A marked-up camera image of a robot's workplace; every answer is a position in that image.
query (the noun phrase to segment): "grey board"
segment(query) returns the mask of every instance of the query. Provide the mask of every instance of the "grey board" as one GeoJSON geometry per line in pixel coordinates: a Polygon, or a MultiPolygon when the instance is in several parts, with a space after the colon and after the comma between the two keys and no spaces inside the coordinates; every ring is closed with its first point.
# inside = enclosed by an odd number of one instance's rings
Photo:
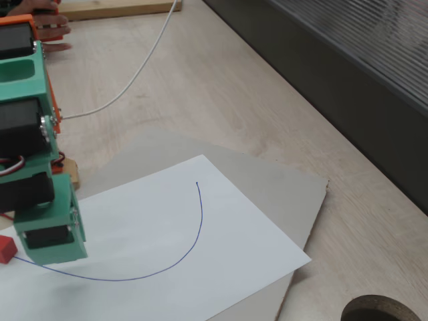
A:
{"type": "MultiPolygon", "coordinates": [[[[137,136],[85,182],[78,191],[78,198],[129,183],[200,154],[204,154],[294,243],[304,248],[326,196],[326,179],[157,128],[137,136]]],[[[291,274],[285,276],[211,320],[275,320],[291,278],[291,274]]]]}

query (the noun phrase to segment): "white paper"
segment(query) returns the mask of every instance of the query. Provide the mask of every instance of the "white paper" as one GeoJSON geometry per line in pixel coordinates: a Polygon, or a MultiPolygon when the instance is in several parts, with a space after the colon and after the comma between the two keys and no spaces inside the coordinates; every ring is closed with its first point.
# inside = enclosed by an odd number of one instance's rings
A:
{"type": "MultiPolygon", "coordinates": [[[[5,320],[205,321],[310,258],[204,156],[80,202],[88,259],[0,266],[5,320]]],[[[27,259],[15,231],[18,256],[27,259]]]]}

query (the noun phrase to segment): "blue line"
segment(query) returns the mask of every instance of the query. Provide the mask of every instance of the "blue line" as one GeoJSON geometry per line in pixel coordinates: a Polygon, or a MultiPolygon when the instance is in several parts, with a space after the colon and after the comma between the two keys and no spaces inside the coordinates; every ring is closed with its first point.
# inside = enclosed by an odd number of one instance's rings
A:
{"type": "Polygon", "coordinates": [[[134,280],[141,280],[141,279],[149,278],[149,277],[151,277],[151,276],[155,276],[155,275],[160,274],[160,273],[162,273],[162,272],[168,271],[169,269],[172,269],[172,268],[173,268],[173,267],[175,267],[178,263],[180,263],[181,261],[183,261],[185,257],[187,257],[187,255],[188,255],[188,254],[192,251],[192,249],[195,247],[196,243],[198,242],[199,235],[201,234],[202,222],[203,222],[202,197],[201,197],[201,190],[199,189],[199,184],[198,184],[198,182],[196,182],[196,186],[198,187],[199,201],[201,202],[201,224],[200,224],[200,226],[199,226],[198,235],[196,236],[196,240],[195,240],[194,244],[192,245],[192,247],[190,248],[190,250],[189,250],[189,251],[187,251],[187,253],[186,253],[186,254],[185,254],[185,255],[184,255],[184,256],[183,256],[183,257],[182,257],[182,258],[181,258],[177,263],[173,264],[173,265],[172,265],[172,266],[170,266],[170,267],[167,267],[166,269],[163,269],[162,271],[159,271],[159,272],[155,272],[155,273],[149,274],[148,276],[141,276],[141,277],[139,277],[139,278],[121,279],[121,280],[108,280],[108,279],[87,278],[86,276],[77,276],[76,274],[71,274],[71,273],[67,273],[67,272],[63,272],[63,271],[58,271],[58,270],[55,270],[55,269],[51,269],[50,267],[47,267],[47,266],[37,265],[37,264],[36,264],[36,263],[34,263],[34,262],[27,261],[26,259],[21,259],[20,257],[16,257],[16,256],[15,256],[15,259],[19,259],[19,260],[21,260],[21,261],[24,261],[24,262],[27,262],[27,263],[30,263],[30,264],[33,264],[33,265],[39,266],[39,267],[41,267],[41,268],[43,268],[43,269],[47,269],[47,270],[49,270],[49,271],[53,271],[53,272],[57,272],[57,273],[61,273],[61,274],[65,274],[66,276],[74,276],[75,278],[81,278],[81,279],[85,279],[85,280],[92,280],[92,281],[105,281],[105,282],[124,282],[124,281],[134,281],[134,280]]]}

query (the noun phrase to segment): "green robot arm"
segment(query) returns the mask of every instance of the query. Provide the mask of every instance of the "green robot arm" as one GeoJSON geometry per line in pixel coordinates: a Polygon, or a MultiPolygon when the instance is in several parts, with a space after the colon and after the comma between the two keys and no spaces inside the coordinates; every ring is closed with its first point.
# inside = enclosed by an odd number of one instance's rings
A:
{"type": "Polygon", "coordinates": [[[87,257],[78,202],[59,157],[58,113],[31,15],[0,18],[0,213],[37,264],[87,257]]]}

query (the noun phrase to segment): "human hand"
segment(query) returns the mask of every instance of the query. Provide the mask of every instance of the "human hand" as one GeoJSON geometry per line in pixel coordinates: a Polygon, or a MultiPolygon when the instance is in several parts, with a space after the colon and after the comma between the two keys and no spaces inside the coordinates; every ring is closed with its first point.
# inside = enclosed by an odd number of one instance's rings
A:
{"type": "MultiPolygon", "coordinates": [[[[10,15],[25,15],[33,13],[37,9],[56,10],[58,4],[51,0],[23,0],[18,6],[9,12],[10,15]]],[[[66,35],[71,32],[68,24],[67,17],[63,15],[50,15],[50,14],[39,14],[33,16],[35,26],[37,28],[43,27],[44,25],[60,25],[60,27],[37,29],[37,34],[40,40],[51,39],[66,35]]],[[[43,44],[43,48],[46,52],[52,51],[63,51],[70,49],[72,46],[69,43],[55,43],[55,44],[43,44]]]]}

